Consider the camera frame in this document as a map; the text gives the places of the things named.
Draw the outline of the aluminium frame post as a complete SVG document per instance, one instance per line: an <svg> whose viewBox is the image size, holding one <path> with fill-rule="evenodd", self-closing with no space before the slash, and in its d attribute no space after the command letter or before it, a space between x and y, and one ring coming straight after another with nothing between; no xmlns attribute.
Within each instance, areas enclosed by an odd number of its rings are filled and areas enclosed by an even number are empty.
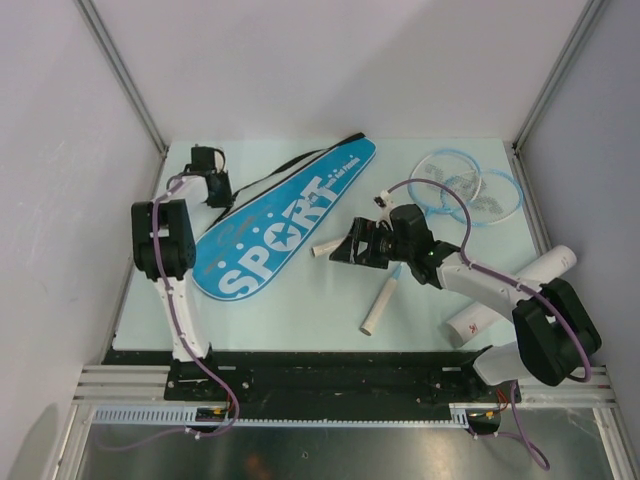
<svg viewBox="0 0 640 480"><path fill-rule="evenodd" d="M512 141L511 146L515 154L520 154L524 149L609 4L610 2L606 0L590 0L585 3L539 94Z"/></svg>
<svg viewBox="0 0 640 480"><path fill-rule="evenodd" d="M75 0L74 4L155 150L164 156L168 150L167 143L95 2Z"/></svg>

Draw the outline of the left aluminium frame post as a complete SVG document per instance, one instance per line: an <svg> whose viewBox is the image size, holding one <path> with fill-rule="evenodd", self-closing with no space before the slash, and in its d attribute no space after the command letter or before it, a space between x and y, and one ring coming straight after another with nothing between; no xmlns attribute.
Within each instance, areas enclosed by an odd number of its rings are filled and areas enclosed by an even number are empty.
<svg viewBox="0 0 640 480"><path fill-rule="evenodd" d="M155 150L164 156L168 150L167 143L95 2L75 0L74 4Z"/></svg>

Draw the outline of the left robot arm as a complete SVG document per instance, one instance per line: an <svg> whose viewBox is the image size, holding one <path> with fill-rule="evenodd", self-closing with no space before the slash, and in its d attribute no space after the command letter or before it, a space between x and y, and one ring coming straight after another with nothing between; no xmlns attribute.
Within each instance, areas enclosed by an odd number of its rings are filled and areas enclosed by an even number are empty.
<svg viewBox="0 0 640 480"><path fill-rule="evenodd" d="M190 162L170 177L162 193L131 207L134 264L161 299L177 361L203 359L210 350L191 292L196 242L190 212L205 205L227 213L233 204L224 151L195 145Z"/></svg>

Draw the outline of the blue racket bag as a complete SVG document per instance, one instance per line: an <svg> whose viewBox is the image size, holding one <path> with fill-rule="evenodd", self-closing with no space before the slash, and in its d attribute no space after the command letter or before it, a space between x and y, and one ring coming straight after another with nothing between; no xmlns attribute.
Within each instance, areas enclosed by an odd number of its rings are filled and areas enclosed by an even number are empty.
<svg viewBox="0 0 640 480"><path fill-rule="evenodd" d="M272 281L376 155L355 134L297 158L269 190L225 215L196 242L195 285L219 301L239 301Z"/></svg>

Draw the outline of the white shuttlecock tube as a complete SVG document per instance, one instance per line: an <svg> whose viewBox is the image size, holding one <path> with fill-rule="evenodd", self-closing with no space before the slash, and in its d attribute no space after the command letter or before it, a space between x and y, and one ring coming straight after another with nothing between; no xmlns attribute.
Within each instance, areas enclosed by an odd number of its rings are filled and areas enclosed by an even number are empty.
<svg viewBox="0 0 640 480"><path fill-rule="evenodd" d="M459 293L473 300L473 304L447 321L450 338L456 348L474 339L500 319L512 321L512 311L529 294L527 286L538 291L543 284L560 277L577 263L575 253L559 245L531 262L516 275L510 275L513 285L486 273L470 268L458 254L447 259L438 269L438 281L444 290Z"/></svg>

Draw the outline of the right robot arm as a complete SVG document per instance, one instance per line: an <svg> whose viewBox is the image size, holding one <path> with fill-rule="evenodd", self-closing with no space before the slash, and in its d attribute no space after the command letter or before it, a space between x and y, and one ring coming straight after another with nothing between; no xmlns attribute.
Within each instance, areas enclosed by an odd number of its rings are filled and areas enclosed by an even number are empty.
<svg viewBox="0 0 640 480"><path fill-rule="evenodd" d="M509 320L515 341L483 350L461 376L473 401L486 400L507 381L533 377L555 387L592 377L590 357L602 340L569 282L536 282L471 260L464 246L435 239L415 204L391 209L385 220L355 218L329 258L377 269L403 263L419 284L464 295Z"/></svg>

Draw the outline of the right aluminium frame post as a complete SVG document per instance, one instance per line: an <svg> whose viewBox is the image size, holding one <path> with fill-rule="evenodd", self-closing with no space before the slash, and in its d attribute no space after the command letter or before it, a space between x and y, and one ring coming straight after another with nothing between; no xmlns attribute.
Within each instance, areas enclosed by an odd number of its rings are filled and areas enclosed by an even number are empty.
<svg viewBox="0 0 640 480"><path fill-rule="evenodd" d="M610 2L606 0L590 0L585 3L539 94L512 141L511 146L515 154L520 154L524 149L609 4Z"/></svg>

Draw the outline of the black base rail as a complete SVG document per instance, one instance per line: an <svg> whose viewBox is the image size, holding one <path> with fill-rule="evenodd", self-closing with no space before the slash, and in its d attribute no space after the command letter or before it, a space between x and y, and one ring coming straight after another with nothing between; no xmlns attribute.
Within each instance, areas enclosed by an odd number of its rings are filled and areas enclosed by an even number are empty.
<svg viewBox="0 0 640 480"><path fill-rule="evenodd" d="M471 352L212 352L198 367L165 351L110 350L107 365L166 366L167 400L203 402L196 428L214 430L240 404L246 421L364 422L450 419L449 404L500 411L510 384L485 384Z"/></svg>

